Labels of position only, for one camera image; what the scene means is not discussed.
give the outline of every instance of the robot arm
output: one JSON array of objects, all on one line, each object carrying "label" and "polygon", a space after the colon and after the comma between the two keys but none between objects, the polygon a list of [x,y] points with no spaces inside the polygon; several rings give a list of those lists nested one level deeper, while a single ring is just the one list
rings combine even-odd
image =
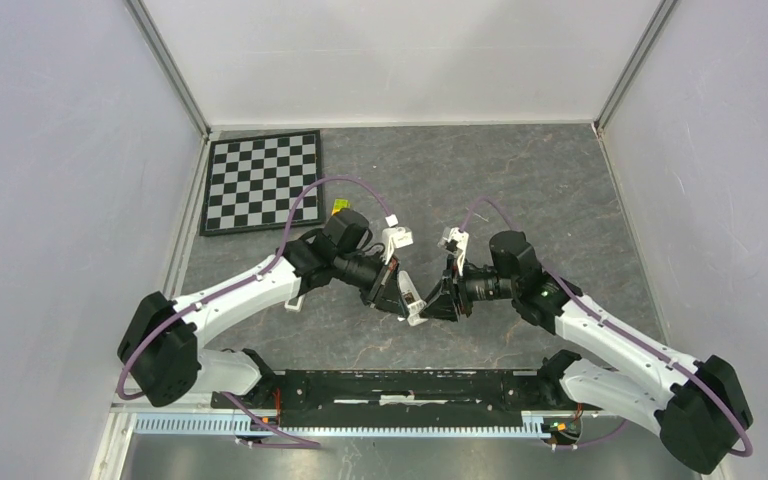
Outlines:
[{"label": "robot arm", "polygon": [[[134,382],[155,407],[168,405],[188,392],[245,394],[260,379],[255,360],[244,352],[214,352],[205,345],[264,308],[324,287],[332,279],[357,287],[364,305],[416,323],[424,303],[407,273],[399,271],[399,260],[394,256],[397,248],[412,243],[410,230],[385,229],[386,244],[380,255],[363,250],[361,242],[366,235],[371,236],[367,219],[344,209],[323,228],[288,242],[282,257],[263,275],[258,272],[275,260],[274,255],[245,273],[193,294],[172,300],[159,292],[148,295],[140,302],[119,345],[119,359],[123,364],[128,362],[149,334],[176,313],[183,313],[134,362]],[[254,281],[237,288],[252,276]]]},{"label": "robot arm", "polygon": [[538,372],[542,393],[551,403],[586,403],[637,423],[658,435],[682,463],[703,473],[710,473],[739,437],[688,374],[704,382],[743,429],[752,424],[737,375],[724,360],[711,356],[700,362],[617,319],[577,286],[547,272],[522,232],[494,235],[493,265],[481,268],[466,261],[467,241],[468,235],[458,229],[444,233],[440,245],[450,255],[422,314],[457,321],[472,313],[476,301],[510,300],[526,322],[586,348],[614,367],[598,367],[562,350]]}]

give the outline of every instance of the black and white checkered board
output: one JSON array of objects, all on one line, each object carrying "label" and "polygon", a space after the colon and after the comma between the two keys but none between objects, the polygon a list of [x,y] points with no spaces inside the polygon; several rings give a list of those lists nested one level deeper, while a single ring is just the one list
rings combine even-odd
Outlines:
[{"label": "black and white checkered board", "polygon": [[[283,227],[295,198],[321,176],[318,131],[214,142],[201,234]],[[319,186],[302,200],[293,225],[316,224],[324,219]]]}]

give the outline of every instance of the metal corner post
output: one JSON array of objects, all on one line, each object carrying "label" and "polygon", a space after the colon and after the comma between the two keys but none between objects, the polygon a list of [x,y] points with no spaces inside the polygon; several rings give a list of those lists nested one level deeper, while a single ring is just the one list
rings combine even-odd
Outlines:
[{"label": "metal corner post", "polygon": [[160,64],[160,68],[163,70],[166,78],[169,79],[175,94],[184,105],[184,109],[187,111],[187,115],[190,117],[196,130],[201,133],[202,137],[207,137],[210,135],[210,125],[205,120],[201,110],[199,110],[192,92],[187,87],[187,82],[184,81],[178,66],[175,65],[175,60],[172,59],[169,49],[166,48],[166,44],[163,42],[163,38],[160,36],[160,32],[151,19],[145,4],[143,4],[142,0],[124,0],[124,2],[134,17],[137,26],[140,28],[143,37],[145,37],[146,43],[151,48],[154,57],[157,59],[157,63]]},{"label": "metal corner post", "polygon": [[679,1],[680,0],[661,0],[661,3],[658,4],[658,8],[649,20],[649,24],[646,26],[646,30],[643,31],[643,36],[641,36],[640,40],[637,42],[637,46],[634,47],[634,52],[632,52],[631,57],[628,59],[617,83],[614,85],[614,89],[611,90],[611,94],[608,95],[608,100],[602,107],[602,111],[599,112],[599,116],[597,116],[596,120],[593,122],[593,127],[598,134],[601,135],[602,130],[611,120],[611,117],[617,110],[617,106],[623,96],[625,96],[628,87],[640,70],[640,66],[643,65],[643,62],[649,55],[652,45],[655,44],[655,41],[658,39],[664,25],[666,25],[667,20],[670,18],[670,15]]}]

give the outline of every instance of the gray marble surface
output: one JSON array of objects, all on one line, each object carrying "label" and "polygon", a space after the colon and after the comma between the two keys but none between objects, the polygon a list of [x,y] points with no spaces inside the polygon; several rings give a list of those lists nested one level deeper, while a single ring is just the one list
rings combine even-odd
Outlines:
[{"label": "gray marble surface", "polygon": [[[251,136],[251,132],[226,134]],[[589,125],[493,125],[322,130],[326,175],[355,175],[389,202],[414,244],[399,251],[425,295],[439,279],[445,227],[487,194],[521,225],[550,262],[605,308],[661,339],[641,266],[608,168]],[[325,185],[327,206],[347,198],[380,233],[375,200],[352,184]],[[504,222],[488,205],[468,228],[468,258],[489,263],[487,242]],[[298,235],[306,228],[294,229]],[[274,252],[280,231],[197,237],[184,291],[209,287]],[[356,289],[332,282],[301,313],[271,307],[227,330],[209,348],[253,348],[276,369],[536,368],[559,348],[579,350],[522,320],[508,301],[484,302],[459,323],[417,327],[364,307]]]}]

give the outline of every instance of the purple cable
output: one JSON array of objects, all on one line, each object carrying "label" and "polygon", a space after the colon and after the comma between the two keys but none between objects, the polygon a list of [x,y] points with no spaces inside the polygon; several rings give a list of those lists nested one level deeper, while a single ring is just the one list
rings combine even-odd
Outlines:
[{"label": "purple cable", "polygon": [[603,442],[607,442],[608,440],[614,439],[617,435],[622,433],[625,428],[628,427],[628,420],[623,419],[622,423],[619,424],[617,428],[614,429],[613,432],[605,435],[604,437],[595,438],[593,440],[588,440],[586,442],[576,443],[575,445],[555,445],[554,450],[581,450],[582,448],[592,447],[594,445],[598,445]]},{"label": "purple cable", "polygon": [[[569,296],[573,302],[575,302],[576,305],[579,306],[582,310],[584,310],[587,315],[592,317],[594,320],[599,322],[600,324],[604,325],[605,327],[611,329],[614,331],[617,335],[625,338],[629,342],[637,345],[638,347],[645,350],[650,355],[655,356],[658,358],[658,360],[661,360],[662,362],[666,363],[667,365],[670,364],[672,359],[669,357],[669,355],[661,352],[657,348],[654,348],[647,344],[646,342],[640,340],[639,338],[635,337],[631,333],[626,332],[622,328],[620,328],[618,325],[615,325],[611,323],[608,319],[603,319],[598,313],[594,312],[592,308],[588,307],[584,304],[584,302],[581,301],[580,298],[578,298],[577,295],[575,295],[572,290],[570,290],[569,286],[567,286],[566,282],[558,276],[555,272],[548,269],[546,265],[543,265],[543,270],[546,270],[546,273],[552,276],[553,279],[555,279],[555,282],[558,283],[558,285],[563,289],[564,293]],[[717,396],[716,393],[714,393],[713,390],[711,390],[711,387],[708,385],[705,385],[705,382],[699,379],[696,375],[693,374],[690,370],[685,368],[680,363],[675,363],[672,365],[673,368],[676,369],[679,373],[684,375],[688,378],[691,382],[693,382],[694,385],[699,387],[699,390],[702,390],[705,395],[708,396],[708,398],[711,399],[712,402],[714,402],[714,405],[717,406],[717,408],[720,409],[721,412],[723,412],[723,415],[726,416],[729,423],[731,424],[732,428],[737,432],[737,435],[740,437],[740,440],[743,442],[743,450],[735,450],[731,449],[729,450],[729,453],[732,455],[736,455],[738,457],[749,457],[754,452],[754,448],[752,447],[752,442],[749,441],[749,436],[746,434],[746,430],[743,428],[743,425],[740,424],[740,422],[737,420],[737,417],[734,416],[734,413],[731,412],[731,410],[728,408],[728,406],[723,402],[720,397]]]},{"label": "purple cable", "polygon": [[[355,183],[357,185],[360,185],[361,187],[365,188],[369,191],[369,193],[372,194],[373,197],[375,197],[376,200],[378,200],[378,203],[381,204],[381,208],[384,209],[384,214],[386,216],[393,215],[393,211],[390,210],[390,207],[387,205],[387,202],[384,201],[384,199],[381,197],[381,195],[378,194],[368,183],[364,182],[363,180],[356,178],[356,177],[349,177],[346,175],[339,175],[334,177],[325,177],[320,178],[319,180],[311,183],[307,187],[302,190],[302,193],[299,194],[298,197],[296,197],[296,200],[293,202],[293,206],[290,208],[290,213],[287,215],[287,222],[284,224],[284,236],[281,238],[281,245],[278,247],[277,252],[275,253],[275,257],[272,259],[269,264],[267,264],[263,269],[256,274],[246,277],[242,280],[240,280],[237,283],[228,285],[225,288],[222,288],[220,290],[217,290],[216,292],[202,298],[199,303],[202,305],[207,305],[208,303],[212,302],[213,300],[216,300],[217,298],[221,297],[222,295],[227,294],[228,292],[232,292],[238,288],[244,287],[252,282],[254,282],[258,276],[265,275],[270,270],[272,270],[275,265],[278,264],[279,261],[281,261],[281,255],[284,253],[284,248],[287,246],[287,242],[290,239],[290,226],[293,222],[293,215],[296,212],[296,208],[299,206],[299,204],[302,202],[302,199],[304,196],[314,188],[316,188],[319,185],[322,185],[323,183],[331,182],[334,180],[341,180],[346,182]],[[145,339],[143,339],[142,342],[137,346],[136,349],[134,349],[134,353],[131,354],[130,357],[128,357],[128,361],[125,362],[125,366],[122,368],[122,373],[119,374],[119,382],[116,384],[116,393],[119,395],[119,398],[122,400],[134,400],[137,398],[140,398],[144,395],[143,392],[138,393],[125,393],[125,381],[128,379],[128,374],[131,372],[131,369],[134,367],[134,364],[137,362],[137,359],[142,355],[142,353],[148,348],[148,346],[151,344],[151,342],[154,341],[155,338],[157,338],[164,330],[169,328],[170,325],[175,323],[178,319],[182,318],[184,315],[187,315],[188,313],[191,313],[196,310],[196,303],[190,304],[183,309],[181,309],[179,312],[176,312],[174,315],[166,319],[163,323],[157,326],[151,333],[149,333]]]},{"label": "purple cable", "polygon": [[314,442],[312,440],[307,440],[301,437],[297,437],[295,435],[290,435],[287,432],[282,432],[281,430],[278,430],[274,426],[264,422],[260,418],[258,418],[257,415],[251,412],[248,408],[246,408],[245,405],[239,400],[237,400],[237,397],[235,397],[230,392],[222,392],[222,395],[225,395],[225,398],[227,398],[231,403],[234,404],[235,407],[239,408],[243,413],[248,415],[249,418],[252,419],[254,423],[256,423],[261,428],[265,428],[266,430],[269,430],[270,432],[274,433],[275,435],[286,438],[287,440],[292,440],[297,443],[249,443],[249,446],[252,448],[282,448],[282,449],[288,449],[288,448],[296,448],[296,449],[316,449],[316,448],[322,448],[322,445],[319,442]]},{"label": "purple cable", "polygon": [[475,199],[475,201],[472,202],[472,204],[469,206],[469,211],[466,213],[466,217],[464,217],[464,221],[461,222],[461,226],[458,227],[458,229],[462,232],[466,231],[466,226],[469,225],[469,220],[472,218],[472,215],[475,213],[475,207],[478,206],[481,202],[487,202],[496,209],[497,212],[499,212],[499,215],[502,217],[502,219],[505,221],[505,223],[508,224],[508,228],[511,230],[519,230],[519,227],[516,226],[516,223],[511,219],[511,217],[508,216],[508,214],[505,212],[505,209],[502,208],[498,203],[496,203],[495,200],[493,200],[490,197],[487,196],[480,196]]},{"label": "purple cable", "polygon": [[[462,232],[466,231],[465,229],[466,229],[467,224],[469,223],[469,219],[472,217],[472,214],[473,214],[473,212],[475,210],[476,205],[478,205],[478,203],[481,202],[481,201],[485,201],[485,202],[489,203],[490,205],[492,205],[493,208],[495,208],[496,211],[499,212],[499,215],[501,215],[502,218],[505,220],[505,223],[508,224],[508,228],[510,228],[511,230],[519,230],[519,228],[517,228],[514,225],[513,221],[511,221],[511,218],[505,213],[504,209],[498,203],[496,203],[494,200],[492,200],[492,199],[490,199],[490,198],[488,198],[486,196],[481,196],[481,197],[478,197],[477,199],[475,199],[474,202],[472,202],[472,205],[470,205],[469,211],[467,212],[466,217],[464,218],[463,222],[461,222],[460,230]],[[547,268],[545,264],[543,265],[543,269],[546,270],[546,273],[548,273],[558,283],[558,285],[561,287],[561,289],[563,289],[564,293],[566,293],[567,296],[569,296],[570,299],[572,299],[572,301],[575,302],[575,304],[579,306],[579,308],[584,310],[584,312],[587,313],[587,315],[589,315],[590,317],[593,317],[593,319],[595,319],[597,322],[600,322],[605,327],[611,329],[617,335],[620,335],[621,337],[625,338],[626,340],[630,341],[631,343],[633,343],[633,344],[637,345],[638,347],[642,348],[647,353],[649,353],[651,355],[654,355],[656,358],[658,358],[662,362],[664,362],[664,363],[666,363],[668,365],[670,364],[672,359],[668,355],[664,354],[663,352],[661,352],[660,350],[658,350],[656,348],[653,348],[653,347],[649,346],[649,344],[647,344],[646,342],[638,339],[634,335],[626,332],[625,330],[620,328],[618,325],[615,325],[615,324],[611,323],[610,320],[607,320],[607,319],[603,320],[602,317],[600,317],[598,313],[594,312],[593,309],[591,309],[590,307],[585,305],[584,302],[582,302],[581,299],[575,293],[572,292],[572,290],[569,288],[569,286],[567,286],[566,282],[564,282],[564,280],[559,275],[557,275],[552,270]],[[708,385],[705,385],[705,382],[700,380],[699,377],[694,375],[693,372],[691,372],[690,370],[685,368],[683,365],[681,365],[679,363],[676,363],[676,364],[672,365],[672,367],[675,368],[676,371],[678,371],[679,373],[681,373],[682,375],[687,377],[687,379],[690,380],[691,382],[693,382],[694,385],[699,387],[699,390],[701,390],[705,395],[707,395],[708,398],[710,398],[711,401],[714,402],[714,405],[716,405],[717,408],[719,408],[720,411],[723,412],[723,415],[726,416],[726,418],[728,419],[728,421],[731,424],[732,428],[734,428],[734,430],[737,432],[737,435],[740,437],[740,440],[743,442],[743,450],[731,449],[731,450],[729,450],[729,453],[732,454],[732,455],[736,455],[738,457],[749,457],[749,456],[751,456],[752,453],[754,452],[754,448],[752,447],[752,442],[749,440],[749,436],[746,434],[746,430],[743,428],[743,426],[737,420],[737,417],[734,416],[734,413],[732,413],[732,411],[728,408],[728,406],[720,399],[720,397],[717,396],[716,393],[714,393],[713,390],[711,390],[711,388]],[[591,440],[590,442],[585,442],[585,444],[579,445],[578,448],[581,448],[584,445],[592,445],[594,443],[599,443],[604,438],[613,438],[615,436],[614,434],[619,433],[624,428],[625,428],[625,423],[620,425],[620,427],[617,428],[617,430],[615,430],[611,434],[607,435],[606,437],[603,437],[603,438],[597,439],[597,440]]]}]

